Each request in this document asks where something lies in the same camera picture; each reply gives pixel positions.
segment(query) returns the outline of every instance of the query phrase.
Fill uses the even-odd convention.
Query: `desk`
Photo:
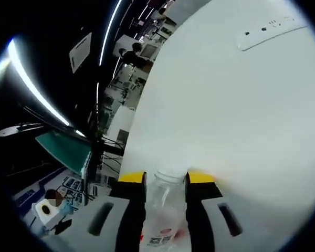
[[[236,41],[281,15],[297,16],[279,1],[201,8],[161,48],[129,134],[121,174],[146,170],[149,183],[159,168],[196,167],[216,177],[253,237],[216,239],[216,251],[274,251],[315,208],[314,36],[302,28],[247,51]]]

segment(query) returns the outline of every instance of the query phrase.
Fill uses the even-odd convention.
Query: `power outlet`
[[[237,46],[241,51],[246,51],[272,38],[304,27],[307,27],[307,23],[294,17],[272,19],[264,22],[263,26],[258,25],[240,32],[237,36]]]

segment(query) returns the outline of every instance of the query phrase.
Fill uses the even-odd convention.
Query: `clear plastic bottle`
[[[155,181],[148,185],[145,205],[146,219],[140,251],[168,248],[185,220],[185,189],[183,173],[158,171]]]

